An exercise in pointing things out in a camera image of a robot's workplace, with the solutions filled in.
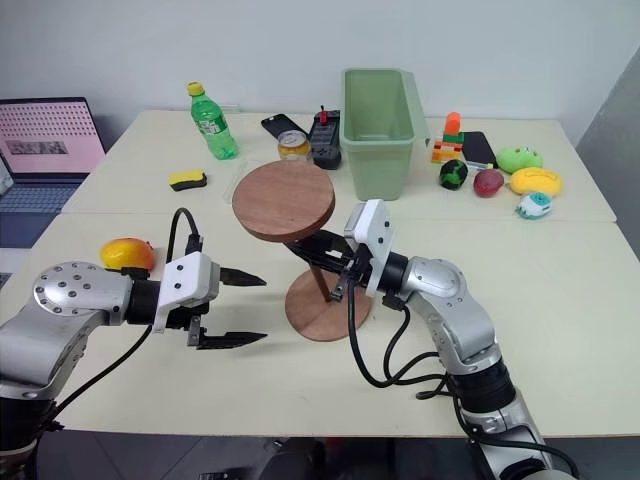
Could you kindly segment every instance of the dark red toy fruit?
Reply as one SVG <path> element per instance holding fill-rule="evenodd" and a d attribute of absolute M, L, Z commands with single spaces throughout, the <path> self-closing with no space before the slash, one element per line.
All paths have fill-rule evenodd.
<path fill-rule="evenodd" d="M 498 170 L 489 168 L 476 175 L 473 189 L 480 197 L 492 197 L 504 185 L 504 177 Z"/>

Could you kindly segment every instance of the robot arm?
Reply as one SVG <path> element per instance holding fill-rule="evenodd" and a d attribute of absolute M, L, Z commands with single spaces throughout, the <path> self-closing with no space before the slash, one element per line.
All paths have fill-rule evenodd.
<path fill-rule="evenodd" d="M 331 235 L 322 232 L 289 248 L 320 268 L 341 273 L 333 298 L 342 299 L 348 290 L 345 284 L 353 282 L 365 287 L 369 296 L 382 292 L 384 305 L 397 310 L 409 306 L 426 321 L 480 476 L 573 478 L 552 470 L 548 452 L 554 449 L 544 446 L 522 395 L 511 383 L 491 319 L 469 293 L 460 269 L 445 260 L 408 259 L 392 252 L 393 228 L 381 200 L 356 207 L 345 227 L 348 247 L 340 248 L 341 237 L 336 235 L 329 242 Z M 340 258 L 323 255 L 330 250 L 338 250 Z M 376 383 L 388 386 L 390 380 Z"/>
<path fill-rule="evenodd" d="M 220 282 L 265 285 L 200 251 L 166 264 L 162 282 L 148 280 L 143 270 L 114 272 L 80 261 L 42 272 L 27 305 L 0 326 L 0 478 L 23 469 L 97 327 L 127 321 L 158 332 L 180 328 L 189 332 L 187 345 L 197 349 L 235 348 L 263 338 L 252 332 L 206 335 L 200 316 L 209 311 Z"/>

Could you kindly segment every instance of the green plastic bin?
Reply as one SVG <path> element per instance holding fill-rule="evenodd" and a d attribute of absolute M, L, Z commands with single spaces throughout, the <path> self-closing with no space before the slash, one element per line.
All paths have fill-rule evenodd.
<path fill-rule="evenodd" d="M 416 140 L 428 137 L 413 74 L 393 69 L 345 70 L 340 146 L 360 200 L 396 200 Z"/>

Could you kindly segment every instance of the canned drink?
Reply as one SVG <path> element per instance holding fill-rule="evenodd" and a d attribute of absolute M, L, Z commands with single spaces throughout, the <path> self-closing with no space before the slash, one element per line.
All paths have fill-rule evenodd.
<path fill-rule="evenodd" d="M 287 130 L 278 135 L 280 160 L 311 160 L 311 144 L 299 130 Z"/>

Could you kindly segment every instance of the green toy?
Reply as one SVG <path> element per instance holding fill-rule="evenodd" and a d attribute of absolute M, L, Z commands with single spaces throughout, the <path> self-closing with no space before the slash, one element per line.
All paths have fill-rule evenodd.
<path fill-rule="evenodd" d="M 467 178 L 467 166 L 461 160 L 449 160 L 440 169 L 440 185 L 447 190 L 458 190 Z"/>
<path fill-rule="evenodd" d="M 507 173 L 521 168 L 542 167 L 542 155 L 529 147 L 503 148 L 496 155 L 498 166 Z"/>

